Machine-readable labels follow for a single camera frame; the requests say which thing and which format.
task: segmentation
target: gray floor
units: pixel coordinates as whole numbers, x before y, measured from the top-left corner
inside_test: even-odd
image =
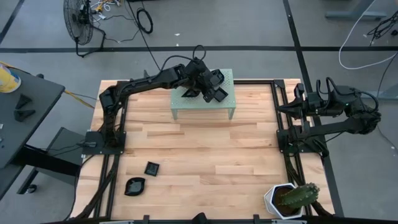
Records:
[[[290,0],[298,36],[302,46],[340,46],[353,22],[328,21],[326,10],[351,9],[358,1]],[[0,8],[0,29],[7,22],[15,1],[3,0]],[[133,3],[134,9],[141,4]],[[154,33],[146,39],[150,46],[185,45],[272,45],[293,46],[282,1],[161,0],[145,2],[154,20]],[[375,9],[391,15],[398,10],[395,1],[378,1]],[[125,8],[112,8],[106,16],[126,14]],[[361,22],[347,45],[365,46],[370,37],[363,34],[377,22]],[[131,21],[115,18],[101,22],[108,37],[130,38],[137,30]],[[95,33],[87,45],[95,47],[100,35]],[[62,0],[25,0],[0,48],[70,48],[74,47],[63,21]],[[385,36],[375,45],[396,46],[396,40]],[[144,46],[138,35],[132,42],[106,42],[107,47]],[[377,62],[394,52],[343,52],[347,66]],[[161,63],[173,54],[190,56],[191,52],[155,52]],[[304,52],[312,84],[316,79],[332,77],[336,83],[361,90],[377,90],[386,63],[362,70],[345,70],[338,63],[337,52]],[[0,59],[30,73],[43,73],[45,78],[65,85],[67,90],[96,96],[100,80],[141,77],[146,69],[157,69],[147,52],[97,53],[81,59],[74,53],[0,54]],[[295,52],[280,51],[212,51],[206,64],[210,68],[232,68],[235,78],[301,78]],[[185,63],[175,59],[174,63]],[[398,82],[394,62],[387,73],[382,90]],[[379,125],[388,138],[398,145],[395,119],[396,103],[381,102],[382,121]],[[84,134],[90,127],[93,111],[65,95],[33,135],[30,144],[46,147],[60,127]],[[322,119],[324,123],[343,118]],[[343,134],[328,143],[336,183],[346,217],[398,220],[397,151],[391,149],[375,131],[367,136]],[[72,204],[73,187],[39,174],[34,183],[36,193],[16,195],[27,167],[0,201],[1,223],[40,223],[61,220]]]

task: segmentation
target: black desk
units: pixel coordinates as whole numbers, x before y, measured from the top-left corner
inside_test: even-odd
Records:
[[[65,87],[20,70],[10,68],[22,80],[12,93],[0,93],[0,199],[4,196],[25,165],[75,176],[80,162],[52,157],[47,152],[28,146],[26,142],[61,97]],[[15,105],[21,94],[32,99],[22,110],[36,110],[23,122],[14,119]]]

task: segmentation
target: cactus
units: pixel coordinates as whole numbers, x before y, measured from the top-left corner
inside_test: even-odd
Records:
[[[318,199],[318,193],[319,188],[315,184],[305,184],[281,195],[280,199],[282,202],[279,205],[286,205],[290,208],[310,205]]]

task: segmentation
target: white pot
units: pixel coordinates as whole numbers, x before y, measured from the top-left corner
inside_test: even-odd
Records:
[[[281,213],[279,213],[278,209],[276,209],[276,206],[272,203],[272,198],[274,197],[275,189],[277,187],[281,187],[281,186],[291,186],[291,187],[295,188],[295,186],[293,184],[288,183],[288,184],[275,185],[271,189],[269,189],[269,191],[264,195],[264,201],[266,203],[267,211],[271,214],[277,215],[280,219],[283,219],[283,220],[291,219],[291,218],[300,218],[303,215],[303,207],[300,209],[300,212],[298,212],[298,214],[285,217]]]

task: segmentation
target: wooden table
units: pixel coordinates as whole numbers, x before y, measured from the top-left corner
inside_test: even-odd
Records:
[[[289,101],[294,99],[298,82],[285,79]],[[115,84],[116,80],[102,81],[99,92]],[[253,214],[274,218],[266,211],[263,195],[273,185],[286,183],[287,175],[276,140],[271,88],[236,85],[235,93],[232,120],[225,110],[181,110],[175,121],[170,111],[170,90],[130,96],[126,150],[119,164],[113,220],[142,220],[144,215],[152,220],[190,220],[200,212],[210,219],[252,219]],[[91,128],[98,129],[102,122],[97,101]],[[318,201],[333,213],[319,155],[301,153],[301,160],[306,181],[321,189]],[[72,217],[82,211],[98,188],[102,161],[103,156],[95,156],[82,168]],[[148,161],[160,164],[157,177],[144,174]],[[125,184],[132,177],[146,179],[145,191],[137,197],[124,195]],[[104,196],[102,215],[106,199]]]

